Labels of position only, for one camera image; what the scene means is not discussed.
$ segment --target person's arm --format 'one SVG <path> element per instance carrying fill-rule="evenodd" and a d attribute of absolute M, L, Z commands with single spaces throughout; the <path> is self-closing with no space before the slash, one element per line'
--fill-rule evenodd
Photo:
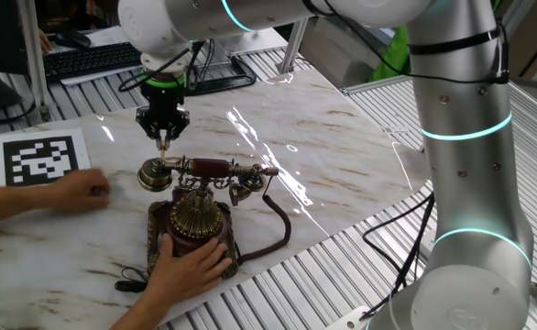
<path fill-rule="evenodd" d="M 104 195 L 92 195 L 97 188 Z M 37 210 L 83 211 L 108 205 L 110 185 L 100 170 L 78 170 L 45 186 L 0 187 L 0 220 Z"/>
<path fill-rule="evenodd" d="M 165 234 L 147 289 L 110 330 L 155 329 L 174 304 L 215 288 L 222 281 L 220 274 L 232 263 L 229 258 L 218 263 L 225 250 L 225 245 L 218 245 L 213 238 L 191 254 L 174 258 L 172 238 Z"/>

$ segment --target desk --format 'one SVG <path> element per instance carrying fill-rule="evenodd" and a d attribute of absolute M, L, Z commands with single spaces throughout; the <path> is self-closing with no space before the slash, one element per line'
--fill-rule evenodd
<path fill-rule="evenodd" d="M 220 287 L 174 306 L 167 320 L 410 196 L 429 177 L 420 152 L 390 140 L 317 71 L 189 98 L 185 107 L 192 123 L 171 144 L 170 156 L 278 167 L 279 180 L 268 193 L 288 213 L 292 236 L 285 248 L 245 263 Z M 158 152 L 135 113 L 27 129 L 81 127 L 92 164 L 104 169 L 112 185 L 112 203 L 96 213 L 39 212 L 0 223 L 0 325 L 104 329 L 136 301 L 136 294 L 117 292 L 113 284 L 124 266 L 146 266 L 147 209 L 170 192 L 153 194 L 137 183 L 142 162 Z M 215 196 L 229 201 L 227 192 Z M 260 195 L 233 208 L 232 218 L 243 253 L 269 246 L 284 232 Z M 373 262 L 386 267 L 380 259 Z M 312 327 L 319 326 L 317 320 L 309 321 Z"/>
<path fill-rule="evenodd" d="M 242 59 L 251 65 L 262 79 L 268 79 L 277 75 L 274 64 L 282 61 L 283 55 L 284 51 L 268 51 L 249 54 Z M 296 69 L 309 67 L 301 60 L 297 60 L 296 64 Z M 109 111 L 116 111 L 121 105 L 130 107 L 144 103 L 135 94 L 122 95 L 112 92 L 117 88 L 116 84 L 119 84 L 121 78 L 122 75 L 118 74 L 71 88 L 52 85 L 51 96 L 60 106 L 60 110 L 53 114 L 54 120 L 76 118 L 79 116 L 77 111 L 86 114 L 87 110 L 93 113 L 88 99 L 94 96 L 97 96 L 98 100 L 91 102 L 97 104 L 101 102 Z M 422 144 L 410 80 L 397 78 L 350 88 L 345 91 L 345 97 L 378 126 L 409 128 L 409 133 L 393 135 L 392 138 L 412 148 L 418 148 Z M 521 203 L 535 225 L 537 224 L 537 101 L 512 85 L 511 103 L 513 113 L 516 114 L 513 124 L 518 150 Z M 352 225 L 342 233 L 309 248 L 295 258 L 280 263 L 270 271 L 262 272 L 252 280 L 215 296 L 160 329 L 303 329 L 313 328 L 311 325 L 314 323 L 310 324 L 307 319 L 316 317 L 321 326 L 314 328 L 322 329 L 343 316 L 349 308 L 364 303 L 377 303 L 380 297 L 386 294 L 383 291 L 390 286 L 392 280 L 391 277 L 386 277 L 385 273 L 392 270 L 390 267 L 373 266 L 371 260 L 376 260 L 378 256 L 362 242 L 360 234 L 367 228 L 414 206 L 429 194 L 431 189 L 431 184 L 427 183 L 420 192 L 405 201 L 359 224 Z M 420 216 L 421 212 L 410 215 L 399 225 L 392 226 L 389 230 L 382 231 L 380 236 L 373 237 L 399 262 L 406 256 L 414 239 L 410 231 L 405 228 L 417 228 L 421 223 Z M 431 229 L 434 229 L 435 221 L 436 217 L 433 214 Z M 535 234 L 534 279 L 537 280 L 537 231 Z M 424 263 L 420 263 L 419 266 L 421 270 Z M 384 290 L 361 290 L 366 287 Z M 537 306 L 534 304 L 530 306 L 530 318 L 525 330 L 537 330 Z"/>

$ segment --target metal grating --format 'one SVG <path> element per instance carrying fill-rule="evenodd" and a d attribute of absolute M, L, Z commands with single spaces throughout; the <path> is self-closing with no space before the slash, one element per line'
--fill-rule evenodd
<path fill-rule="evenodd" d="M 284 55 L 284 50 L 270 50 L 244 55 L 241 59 L 259 79 L 266 80 L 278 75 L 276 64 Z M 295 70 L 311 68 L 307 61 L 296 60 Z M 117 92 L 120 83 L 131 73 L 123 72 L 75 86 L 51 84 L 49 94 L 57 105 L 51 111 L 52 120 L 145 105 L 146 100 L 136 90 Z M 28 82 L 22 76 L 0 74 L 0 77 L 25 96 L 22 104 L 0 111 L 0 118 L 21 114 L 32 99 Z M 409 133 L 392 137 L 414 149 L 420 147 L 422 135 L 411 81 L 395 78 L 347 89 L 345 94 L 348 101 L 376 125 L 408 127 Z M 511 103 L 521 202 L 536 235 L 533 277 L 537 281 L 537 101 L 513 85 Z M 26 120 L 0 126 L 0 133 L 40 123 L 38 114 L 33 114 Z M 359 305 L 377 303 L 389 293 L 397 274 L 386 260 L 362 241 L 361 235 L 368 228 L 407 211 L 431 191 L 432 185 L 428 182 L 405 201 L 281 262 L 159 329 L 323 329 Z M 373 234 L 373 242 L 402 263 L 417 235 L 422 214 L 423 210 L 418 210 L 397 224 L 379 230 Z M 433 212 L 428 231 L 435 229 L 435 221 L 436 213 Z M 421 275 L 423 262 L 418 266 Z M 412 281 L 413 277 L 412 269 L 408 279 Z M 530 306 L 525 329 L 537 330 L 537 306 L 534 304 Z"/>

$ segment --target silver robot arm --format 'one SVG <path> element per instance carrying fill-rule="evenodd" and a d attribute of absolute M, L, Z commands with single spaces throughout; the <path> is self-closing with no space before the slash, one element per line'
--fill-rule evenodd
<path fill-rule="evenodd" d="M 329 0 L 329 5 L 373 27 L 407 24 L 413 74 L 452 80 L 413 78 L 437 201 L 435 247 L 420 280 L 395 295 L 367 329 L 522 329 L 533 233 L 518 197 L 508 85 L 488 81 L 501 58 L 490 2 Z M 147 70 L 156 70 L 190 40 L 328 14 L 329 5 L 122 0 L 119 15 L 130 42 L 145 52 Z M 171 72 L 181 75 L 186 62 Z"/>

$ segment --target keyboard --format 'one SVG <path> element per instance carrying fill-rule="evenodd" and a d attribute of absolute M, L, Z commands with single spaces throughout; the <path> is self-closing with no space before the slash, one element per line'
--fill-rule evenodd
<path fill-rule="evenodd" d="M 140 51 L 129 42 L 82 50 L 63 51 L 43 57 L 47 82 L 87 74 L 124 69 L 140 64 Z"/>

